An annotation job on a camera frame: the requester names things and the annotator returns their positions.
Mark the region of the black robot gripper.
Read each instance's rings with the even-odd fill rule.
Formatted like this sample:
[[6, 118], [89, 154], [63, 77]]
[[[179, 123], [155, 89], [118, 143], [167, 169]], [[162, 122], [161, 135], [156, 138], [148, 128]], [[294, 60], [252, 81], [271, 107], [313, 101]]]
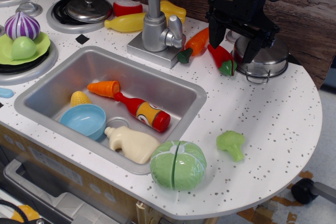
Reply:
[[273, 42], [279, 27], [264, 13], [266, 0], [208, 0], [206, 18], [209, 24], [209, 43], [217, 48], [232, 30], [249, 39], [242, 63], [251, 63], [265, 47]]

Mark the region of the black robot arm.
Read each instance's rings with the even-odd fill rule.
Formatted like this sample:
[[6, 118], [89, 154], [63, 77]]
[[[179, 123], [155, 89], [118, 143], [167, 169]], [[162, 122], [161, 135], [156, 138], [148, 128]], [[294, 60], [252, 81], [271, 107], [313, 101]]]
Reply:
[[262, 48], [271, 47], [280, 28], [264, 13], [266, 1], [208, 0], [209, 43], [217, 48], [229, 29], [249, 39], [242, 63], [251, 63]]

